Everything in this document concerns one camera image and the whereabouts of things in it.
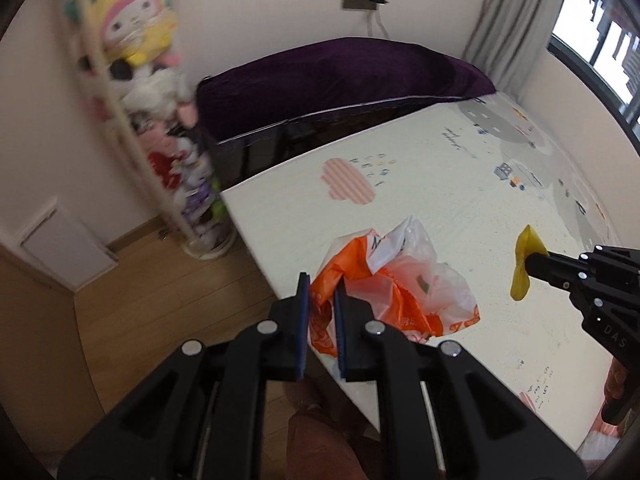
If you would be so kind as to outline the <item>black framed window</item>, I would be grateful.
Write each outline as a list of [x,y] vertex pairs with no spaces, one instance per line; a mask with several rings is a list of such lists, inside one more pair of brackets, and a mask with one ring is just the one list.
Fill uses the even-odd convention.
[[548,45],[639,146],[639,0],[564,0]]

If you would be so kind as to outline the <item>orange white plastic bag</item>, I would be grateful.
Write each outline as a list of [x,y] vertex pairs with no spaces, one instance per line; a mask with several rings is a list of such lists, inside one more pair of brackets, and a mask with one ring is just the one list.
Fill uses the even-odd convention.
[[344,281],[349,296],[367,301],[373,316],[424,344],[480,322],[464,277],[440,262],[422,223],[413,216],[390,232],[374,229],[334,240],[310,286],[309,337],[314,350],[337,356],[333,295]]

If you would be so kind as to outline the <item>plush toy storage tower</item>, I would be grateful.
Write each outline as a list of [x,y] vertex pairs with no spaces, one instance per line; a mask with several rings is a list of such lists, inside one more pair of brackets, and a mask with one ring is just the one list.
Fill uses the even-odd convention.
[[90,113],[182,249],[214,260],[235,239],[182,70],[172,0],[62,0]]

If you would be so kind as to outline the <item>person's brown trouser legs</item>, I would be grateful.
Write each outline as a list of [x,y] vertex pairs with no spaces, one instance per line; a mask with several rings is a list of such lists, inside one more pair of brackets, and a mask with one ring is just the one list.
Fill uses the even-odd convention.
[[343,431],[326,411],[307,378],[285,382],[295,413],[288,420],[287,479],[367,479]]

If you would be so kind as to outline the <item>grey window curtain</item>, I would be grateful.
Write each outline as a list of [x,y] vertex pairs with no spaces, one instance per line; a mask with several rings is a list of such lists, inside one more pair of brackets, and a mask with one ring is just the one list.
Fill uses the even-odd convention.
[[484,0],[463,59],[515,101],[547,49],[564,0]]

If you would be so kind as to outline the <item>white wall access panel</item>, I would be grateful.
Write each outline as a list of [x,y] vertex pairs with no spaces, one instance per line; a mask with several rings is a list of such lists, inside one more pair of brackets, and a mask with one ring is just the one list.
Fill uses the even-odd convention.
[[43,271],[73,292],[107,274],[118,263],[117,257],[57,198],[26,226],[20,247]]

